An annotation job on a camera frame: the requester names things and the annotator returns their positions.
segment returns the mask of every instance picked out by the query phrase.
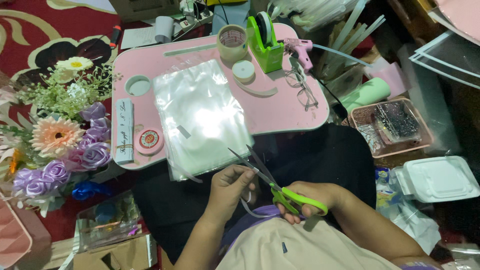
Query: eyeglasses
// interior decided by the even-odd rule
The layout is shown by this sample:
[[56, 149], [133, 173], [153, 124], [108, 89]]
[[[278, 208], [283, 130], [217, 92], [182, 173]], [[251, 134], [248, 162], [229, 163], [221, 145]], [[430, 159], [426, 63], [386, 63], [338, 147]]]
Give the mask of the eyeglasses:
[[303, 76], [298, 70], [293, 68], [292, 70], [284, 70], [285, 79], [287, 80], [288, 85], [294, 88], [301, 87], [301, 90], [297, 94], [297, 98], [300, 103], [305, 107], [305, 111], [308, 111], [308, 108], [315, 106], [318, 108], [318, 101], [313, 95], [310, 87], [303, 79]]

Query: cardboard box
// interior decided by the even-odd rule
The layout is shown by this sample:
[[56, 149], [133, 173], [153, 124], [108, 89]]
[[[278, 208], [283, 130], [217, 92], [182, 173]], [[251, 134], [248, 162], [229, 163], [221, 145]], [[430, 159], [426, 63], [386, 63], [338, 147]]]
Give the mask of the cardboard box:
[[148, 234], [77, 253], [73, 257], [73, 270], [145, 270], [156, 262], [156, 243]]
[[180, 13], [180, 0], [109, 0], [124, 22], [154, 19]]

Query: black cloth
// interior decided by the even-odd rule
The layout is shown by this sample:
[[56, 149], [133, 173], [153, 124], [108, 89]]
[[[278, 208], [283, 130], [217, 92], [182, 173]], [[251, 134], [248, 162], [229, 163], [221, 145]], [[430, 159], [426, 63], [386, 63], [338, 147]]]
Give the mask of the black cloth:
[[[325, 124], [315, 131], [297, 135], [265, 165], [280, 186], [294, 181], [335, 183], [375, 208], [373, 158], [362, 135], [351, 127]], [[198, 176], [203, 184], [172, 182], [167, 163], [162, 162], [143, 170], [132, 189], [148, 229], [172, 263], [177, 261], [205, 210], [212, 176], [216, 172]], [[263, 195], [273, 197], [269, 187], [263, 181], [260, 183]], [[246, 211], [239, 204], [226, 224], [226, 231], [244, 214]], [[336, 223], [333, 216], [327, 219]]]

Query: peach gerbera daisy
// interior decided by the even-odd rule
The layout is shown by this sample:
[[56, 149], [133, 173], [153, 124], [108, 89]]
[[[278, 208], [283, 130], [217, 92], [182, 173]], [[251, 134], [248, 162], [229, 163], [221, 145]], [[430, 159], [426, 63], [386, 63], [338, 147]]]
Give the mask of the peach gerbera daisy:
[[29, 142], [36, 151], [40, 151], [39, 156], [44, 158], [65, 155], [77, 146], [77, 142], [82, 140], [85, 132], [77, 122], [61, 117], [55, 120], [51, 116], [38, 121], [33, 127], [33, 139]]

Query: pink glue gun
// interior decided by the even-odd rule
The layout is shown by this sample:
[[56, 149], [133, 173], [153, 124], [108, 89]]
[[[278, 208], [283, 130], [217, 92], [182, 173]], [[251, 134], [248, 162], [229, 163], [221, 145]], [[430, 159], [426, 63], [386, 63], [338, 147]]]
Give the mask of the pink glue gun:
[[293, 57], [296, 58], [298, 55], [299, 62], [302, 65], [305, 74], [307, 74], [310, 69], [313, 68], [312, 61], [310, 61], [307, 53], [313, 48], [312, 41], [298, 38], [285, 38], [283, 44], [286, 49], [294, 53]]

